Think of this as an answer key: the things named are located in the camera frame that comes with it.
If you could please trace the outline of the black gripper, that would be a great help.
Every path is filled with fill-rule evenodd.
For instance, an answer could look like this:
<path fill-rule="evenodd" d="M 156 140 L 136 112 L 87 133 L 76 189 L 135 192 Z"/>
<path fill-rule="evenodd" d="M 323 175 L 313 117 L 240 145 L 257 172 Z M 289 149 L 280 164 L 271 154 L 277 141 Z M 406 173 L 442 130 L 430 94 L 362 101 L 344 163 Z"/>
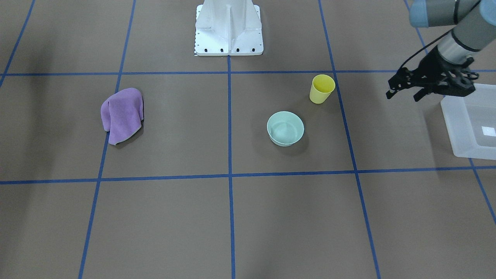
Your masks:
<path fill-rule="evenodd" d="M 476 90 L 474 81 L 478 79 L 478 73 L 470 69 L 474 60 L 469 55 L 461 65 L 453 64 L 445 60 L 436 46 L 420 61 L 414 71 L 400 68 L 395 72 L 388 80 L 389 90 L 386 92 L 386 98 L 390 100 L 399 91 L 412 87 L 421 88 L 414 95 L 415 102 L 432 93 L 466 97 Z"/>

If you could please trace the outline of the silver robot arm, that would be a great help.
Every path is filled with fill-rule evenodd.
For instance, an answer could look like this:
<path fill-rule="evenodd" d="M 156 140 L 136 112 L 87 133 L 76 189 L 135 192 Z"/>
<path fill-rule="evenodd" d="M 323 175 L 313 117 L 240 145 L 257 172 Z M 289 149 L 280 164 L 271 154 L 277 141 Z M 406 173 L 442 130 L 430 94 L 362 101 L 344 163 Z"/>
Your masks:
<path fill-rule="evenodd" d="M 416 69 L 402 64 L 389 79 L 386 97 L 418 87 L 414 100 L 429 94 L 466 97 L 475 91 L 479 74 L 470 69 L 474 57 L 495 40 L 494 0 L 415 0 L 409 9 L 412 27 L 451 26 L 431 42 L 433 48 Z"/>

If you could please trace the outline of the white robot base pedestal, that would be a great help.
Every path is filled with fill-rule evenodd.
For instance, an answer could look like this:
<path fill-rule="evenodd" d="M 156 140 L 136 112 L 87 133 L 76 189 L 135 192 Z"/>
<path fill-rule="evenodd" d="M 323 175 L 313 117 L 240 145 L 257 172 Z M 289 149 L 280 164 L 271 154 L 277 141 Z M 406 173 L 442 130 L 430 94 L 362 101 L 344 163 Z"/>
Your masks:
<path fill-rule="evenodd" d="M 251 0 L 205 0 L 196 7 L 194 54 L 262 55 L 260 7 Z"/>

